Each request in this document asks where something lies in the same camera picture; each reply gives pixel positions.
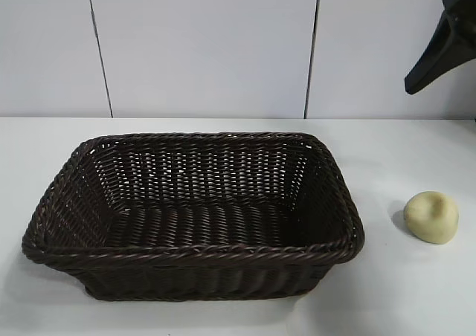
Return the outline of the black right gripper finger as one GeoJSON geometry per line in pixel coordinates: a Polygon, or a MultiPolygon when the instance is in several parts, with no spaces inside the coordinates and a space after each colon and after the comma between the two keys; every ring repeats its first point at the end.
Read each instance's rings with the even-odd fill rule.
{"type": "Polygon", "coordinates": [[[404,79],[416,94],[437,78],[475,58],[475,0],[443,0],[443,11],[422,56],[404,79]]]}

